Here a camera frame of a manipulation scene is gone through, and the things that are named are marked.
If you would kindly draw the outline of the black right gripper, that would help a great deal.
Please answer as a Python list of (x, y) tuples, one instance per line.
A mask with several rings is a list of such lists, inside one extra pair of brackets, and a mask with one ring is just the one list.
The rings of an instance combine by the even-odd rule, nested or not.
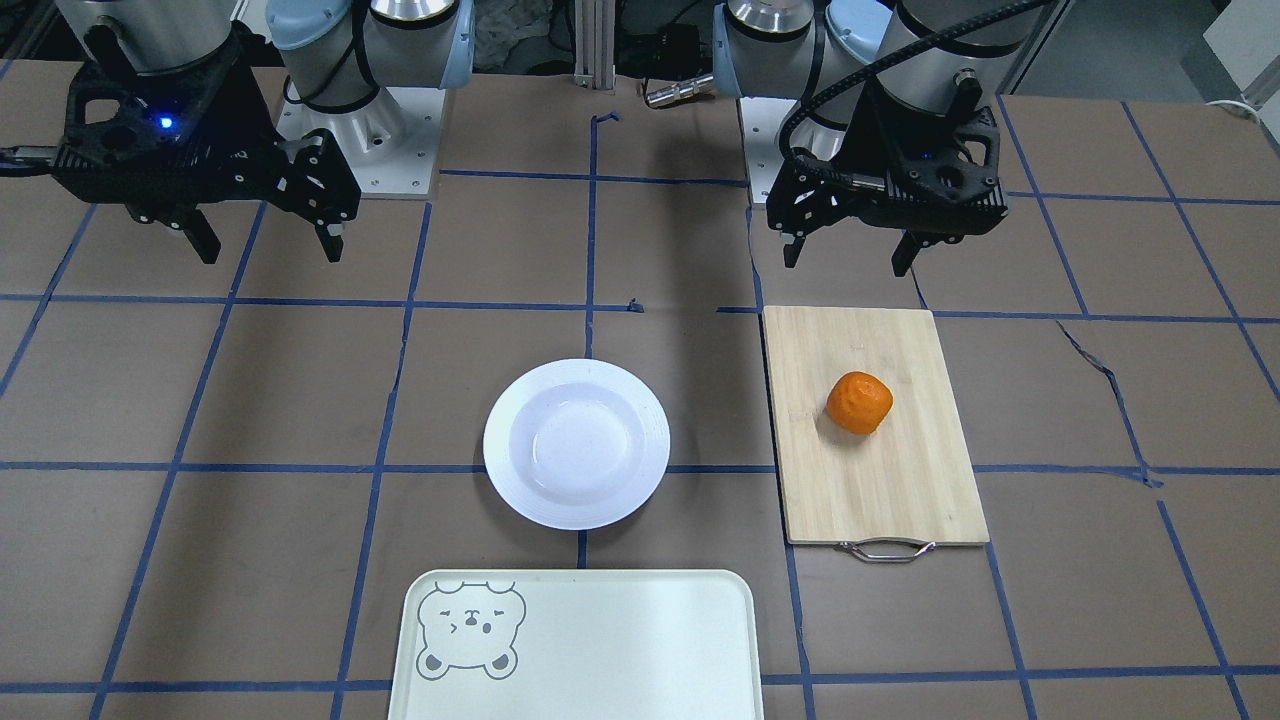
[[(87, 60), (70, 82), (61, 142), (51, 173), (87, 202), (165, 208), (262, 200), (315, 225), (329, 263), (339, 263), (346, 224), (356, 218), (360, 187), (334, 135), (316, 129), (297, 141), (280, 136), (243, 45), (246, 26), (184, 67), (146, 74), (124, 51), (123, 33), (91, 26), (84, 37), (105, 61)], [(221, 242), (198, 208), (180, 232), (202, 264)]]

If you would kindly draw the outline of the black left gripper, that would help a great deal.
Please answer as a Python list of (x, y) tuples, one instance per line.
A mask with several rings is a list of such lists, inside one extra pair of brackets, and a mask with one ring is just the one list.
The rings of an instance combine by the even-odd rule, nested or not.
[(897, 278), (925, 247), (919, 233), (986, 234), (1001, 223), (1000, 132), (984, 91), (978, 78), (951, 78), (934, 114), (900, 102), (878, 79), (864, 83), (852, 138), (829, 161), (800, 152), (771, 190), (768, 224), (783, 232), (785, 266), (797, 265), (804, 236), (846, 218), (904, 231), (892, 252)]

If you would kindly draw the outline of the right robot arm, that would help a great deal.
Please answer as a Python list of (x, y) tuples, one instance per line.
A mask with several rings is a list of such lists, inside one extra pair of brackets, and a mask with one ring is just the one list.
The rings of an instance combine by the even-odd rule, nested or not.
[(207, 204), (262, 201), (305, 219), (330, 263), (358, 214), (355, 167), (399, 142), (390, 91), (460, 88), (474, 68), (471, 1), (270, 1), (289, 76), (284, 100), (315, 117), (282, 135), (252, 70), (261, 44), (229, 1), (60, 1), (87, 58), (60, 142), (9, 150), (84, 202), (183, 234), (202, 263), (221, 243)]

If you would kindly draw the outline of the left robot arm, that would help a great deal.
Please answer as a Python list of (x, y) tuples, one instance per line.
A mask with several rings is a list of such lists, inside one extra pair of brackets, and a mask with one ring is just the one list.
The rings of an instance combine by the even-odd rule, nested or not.
[(741, 104), (751, 191), (795, 266), (840, 222), (896, 229), (895, 275), (1009, 214), (992, 96), (1025, 37), (996, 1), (724, 1), (718, 94)]

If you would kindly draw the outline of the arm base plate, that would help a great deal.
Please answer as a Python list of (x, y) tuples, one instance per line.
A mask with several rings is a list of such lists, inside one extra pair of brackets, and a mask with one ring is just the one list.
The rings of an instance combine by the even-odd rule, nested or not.
[[(790, 97), (741, 97), (737, 105), (751, 202), (763, 206), (782, 167), (777, 141), (780, 128), (800, 101)], [(841, 149), (846, 132), (846, 126), (806, 119), (796, 128), (792, 141), (819, 159), (829, 160)]]
[(366, 106), (324, 114), (284, 102), (276, 123), (285, 138), (328, 128), (365, 199), (426, 200), (438, 178), (451, 94), (443, 88), (383, 88)]

